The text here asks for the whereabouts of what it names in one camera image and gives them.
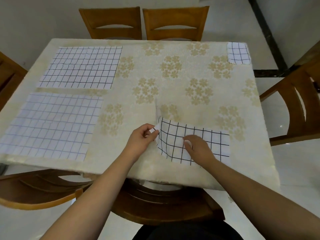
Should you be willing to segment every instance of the grid paper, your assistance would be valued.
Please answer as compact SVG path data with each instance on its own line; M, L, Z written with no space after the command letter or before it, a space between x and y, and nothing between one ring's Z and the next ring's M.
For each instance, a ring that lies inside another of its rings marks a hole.
M230 166L230 136L227 133L174 122L163 117L158 117L157 121L159 123L150 132L159 130L156 141L162 156L172 162L195 165L182 138L186 135L197 135L207 142L217 160Z
M228 62L231 64L251 64L251 57L246 43L228 42Z
M30 93L0 140L0 153L84 161L103 98Z
M59 47L38 87L110 89L122 46Z

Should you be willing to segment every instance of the wooden chair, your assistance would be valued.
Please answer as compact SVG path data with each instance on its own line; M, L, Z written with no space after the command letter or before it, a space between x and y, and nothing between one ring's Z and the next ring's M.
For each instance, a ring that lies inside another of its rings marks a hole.
M39 210L78 198L93 181L70 182L59 178L77 172L46 169L0 177L0 205L20 210Z
M273 93L279 92L289 111L288 132L286 135L270 138L272 146L320 138L320 100L310 78L320 84L320 55L260 95L260 100L264 101ZM304 103L306 117L297 91Z
M158 191L131 179L125 180L111 211L129 221L153 226L165 222L225 220L222 208L203 189Z
M126 37L142 40L140 7L79 9L93 39ZM106 25L127 25L131 28L99 28Z
M17 89L27 70L0 52L0 111Z
M148 40L162 40L168 38L185 38L201 41L205 27L209 6L142 9ZM164 26L184 25L193 28L157 29Z

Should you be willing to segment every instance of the left hand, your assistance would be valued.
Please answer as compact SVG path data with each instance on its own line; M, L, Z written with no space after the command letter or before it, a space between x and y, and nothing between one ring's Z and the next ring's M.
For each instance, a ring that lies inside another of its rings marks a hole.
M127 157L132 158L136 162L141 154L147 149L150 142L154 141L159 134L158 130L152 133L149 132L153 127L154 125L144 124L135 129L131 133L127 145L123 149L122 153L126 154Z

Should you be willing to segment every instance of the white wall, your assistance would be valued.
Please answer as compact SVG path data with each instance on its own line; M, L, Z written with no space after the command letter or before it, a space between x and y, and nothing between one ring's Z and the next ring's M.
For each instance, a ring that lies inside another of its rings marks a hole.
M90 38L79 8L170 8L198 3L199 0L0 0L0 51L28 70L52 38Z
M291 67L320 40L320 0L257 0Z

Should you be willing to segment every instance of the cream tablecloth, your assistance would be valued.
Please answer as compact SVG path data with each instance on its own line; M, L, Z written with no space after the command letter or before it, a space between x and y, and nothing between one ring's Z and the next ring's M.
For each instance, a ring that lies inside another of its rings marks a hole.
M58 47L122 45L110 90L37 88ZM98 95L104 98L83 162L2 154L0 161L86 173L103 173L124 148L132 130L155 125L156 104L174 121L230 133L232 168L278 191L268 134L252 65L227 61L227 42L53 39L0 113L0 136L30 92ZM128 177L221 190L200 166L166 160L149 146Z

